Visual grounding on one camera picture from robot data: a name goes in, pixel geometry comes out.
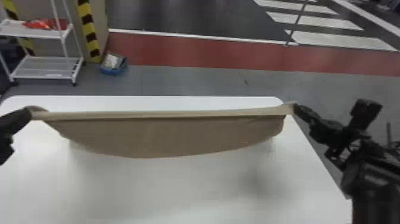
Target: wire shelf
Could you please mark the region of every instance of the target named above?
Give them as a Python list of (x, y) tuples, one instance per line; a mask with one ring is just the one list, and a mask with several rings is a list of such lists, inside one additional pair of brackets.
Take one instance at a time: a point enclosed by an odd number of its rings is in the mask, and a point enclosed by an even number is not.
[(22, 25), (24, 21), (5, 19), (0, 23), (0, 36), (15, 36), (21, 38), (39, 38), (39, 39), (63, 39), (65, 40), (68, 34), (73, 29), (73, 25), (68, 24), (65, 30), (42, 30), (31, 29)]
[(11, 77), (24, 79), (74, 79), (83, 58), (25, 56)]

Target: red wall stripe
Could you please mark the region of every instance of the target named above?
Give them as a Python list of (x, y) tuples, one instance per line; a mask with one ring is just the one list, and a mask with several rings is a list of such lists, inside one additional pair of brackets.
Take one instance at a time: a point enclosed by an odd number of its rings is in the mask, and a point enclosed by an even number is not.
[(129, 64), (400, 76), (397, 52), (110, 33)]

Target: hazard stripe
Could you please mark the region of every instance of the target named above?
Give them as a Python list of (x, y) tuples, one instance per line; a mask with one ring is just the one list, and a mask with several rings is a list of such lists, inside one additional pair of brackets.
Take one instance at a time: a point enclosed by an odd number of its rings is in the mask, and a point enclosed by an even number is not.
[(97, 40), (95, 24), (93, 23), (92, 10), (89, 0), (75, 0), (78, 9), (78, 15), (82, 22), (83, 35), (85, 36), (87, 51), (90, 55), (90, 61), (100, 63), (101, 54), (99, 41)]
[[(12, 0), (2, 0), (2, 3), (5, 11), (7, 12), (8, 18), (12, 20), (19, 20), (17, 9), (15, 8)], [(30, 55), (35, 56), (32, 42), (28, 38), (20, 38), (20, 45), (24, 47)]]

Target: gray floor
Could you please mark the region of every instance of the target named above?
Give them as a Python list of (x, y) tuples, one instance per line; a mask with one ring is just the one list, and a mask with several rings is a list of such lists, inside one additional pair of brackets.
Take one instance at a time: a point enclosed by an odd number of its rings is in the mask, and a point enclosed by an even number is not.
[[(399, 86), (400, 79), (396, 77), (195, 67), (129, 66), (122, 75), (108, 76), (99, 73), (96, 65), (89, 64), (81, 70), (77, 87), (68, 81), (21, 80), (20, 86), (11, 88), (3, 99), (13, 95), (276, 96), (283, 101), (307, 105), (323, 117), (347, 123), (354, 102), (367, 98), (384, 106), (370, 132), (375, 140), (385, 144), (386, 122), (392, 122), (393, 138), (400, 140)], [(307, 132), (307, 126), (298, 122)], [(321, 156), (326, 148), (311, 139), (310, 142)], [(325, 158), (321, 159), (338, 183), (338, 170)]]

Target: beige cloth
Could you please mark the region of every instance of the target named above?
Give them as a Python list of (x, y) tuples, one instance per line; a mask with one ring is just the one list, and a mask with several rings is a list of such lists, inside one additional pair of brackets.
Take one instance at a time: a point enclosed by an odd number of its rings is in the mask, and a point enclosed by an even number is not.
[(293, 104), (216, 111), (93, 111), (54, 113), (29, 107), (88, 151), (133, 158), (216, 153), (277, 135)]

